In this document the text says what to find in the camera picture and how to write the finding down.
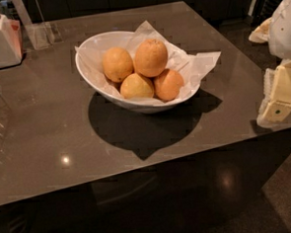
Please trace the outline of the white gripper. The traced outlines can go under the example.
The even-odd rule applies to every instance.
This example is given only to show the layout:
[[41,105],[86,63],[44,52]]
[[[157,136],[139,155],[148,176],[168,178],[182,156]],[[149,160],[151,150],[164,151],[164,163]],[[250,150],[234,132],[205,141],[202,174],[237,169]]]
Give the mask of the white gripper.
[[249,40],[255,43],[268,41],[270,53],[282,58],[275,70],[265,70],[264,99],[256,119],[263,128],[275,127],[291,114],[291,0],[282,0],[272,18],[256,27]]

